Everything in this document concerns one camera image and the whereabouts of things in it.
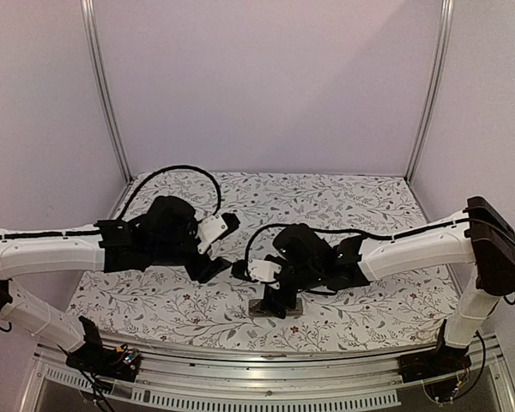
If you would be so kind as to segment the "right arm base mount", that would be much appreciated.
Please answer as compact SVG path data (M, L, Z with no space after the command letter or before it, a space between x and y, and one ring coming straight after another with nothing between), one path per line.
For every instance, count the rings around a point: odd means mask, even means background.
M408 383L463 371L471 366L468 349L449 347L440 334L433 349L398 357L398 374Z

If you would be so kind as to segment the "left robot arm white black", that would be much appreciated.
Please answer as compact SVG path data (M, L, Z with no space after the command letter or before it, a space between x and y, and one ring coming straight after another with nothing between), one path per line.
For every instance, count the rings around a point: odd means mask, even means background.
M206 283L230 267L209 248L239 228L232 213L198 220L196 211L178 197L157 197L148 211L129 221L101 220L76 229L16 232L0 229L0 319L54 342L93 373L110 366L97 327L73 320L33 296L17 276L93 271L145 271L151 266L182 267L194 282Z

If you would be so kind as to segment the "white remote control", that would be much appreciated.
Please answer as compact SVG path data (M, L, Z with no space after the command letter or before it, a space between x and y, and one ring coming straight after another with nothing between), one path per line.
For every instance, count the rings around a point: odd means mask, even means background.
M251 299L248 300L248 316L250 318L279 318L279 316L275 314L271 314L268 312L264 312L260 309L261 300L260 299ZM286 310L286 318L297 318L303 315L304 308L301 299L297 299L296 307L294 309Z

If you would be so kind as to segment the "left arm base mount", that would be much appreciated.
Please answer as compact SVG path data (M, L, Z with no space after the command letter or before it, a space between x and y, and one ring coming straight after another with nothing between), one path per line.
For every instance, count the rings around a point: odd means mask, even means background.
M97 377L135 382L141 365L141 352L127 343L116 348L103 345L95 323L80 316L84 330L83 345L67 354L66 365Z

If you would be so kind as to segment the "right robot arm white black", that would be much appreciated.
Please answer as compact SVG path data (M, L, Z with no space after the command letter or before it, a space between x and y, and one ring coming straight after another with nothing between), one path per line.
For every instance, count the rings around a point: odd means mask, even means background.
M268 312L285 317L296 294L315 287L330 291L367 286L388 276L447 264L471 264L472 275L439 333L427 367L444 374L458 363L475 332L499 300L515 293L515 232L483 197L425 226L387 235L349 229L331 246L306 224L286 226L274 239L278 257L251 260L246 272L266 285Z

